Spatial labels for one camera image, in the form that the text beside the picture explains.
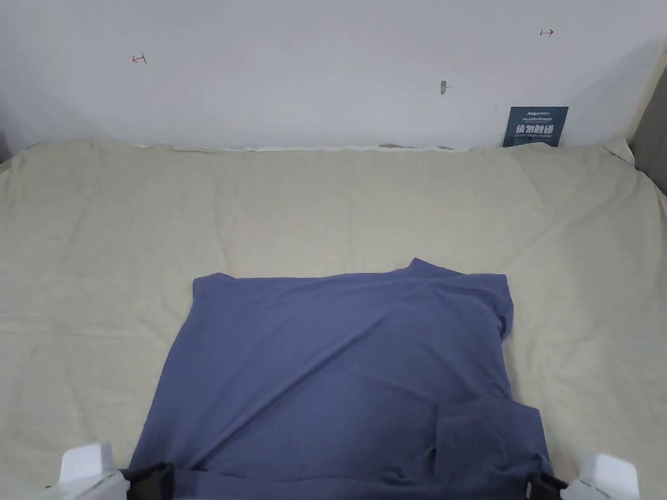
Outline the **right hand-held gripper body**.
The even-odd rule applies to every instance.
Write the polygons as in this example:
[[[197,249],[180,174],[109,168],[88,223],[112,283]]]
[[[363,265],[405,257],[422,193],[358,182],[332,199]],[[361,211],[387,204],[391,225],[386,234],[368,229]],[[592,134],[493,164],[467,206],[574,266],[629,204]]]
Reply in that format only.
[[[579,476],[559,492],[559,499],[639,499],[634,464],[604,453],[587,455]]]

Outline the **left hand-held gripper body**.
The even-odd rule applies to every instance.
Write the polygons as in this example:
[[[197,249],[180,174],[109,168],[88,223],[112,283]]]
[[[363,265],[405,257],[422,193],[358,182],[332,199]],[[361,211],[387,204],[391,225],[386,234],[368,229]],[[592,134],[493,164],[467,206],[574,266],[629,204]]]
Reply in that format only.
[[[96,442],[63,453],[57,484],[43,499],[126,499],[130,481],[115,466],[111,444]]]

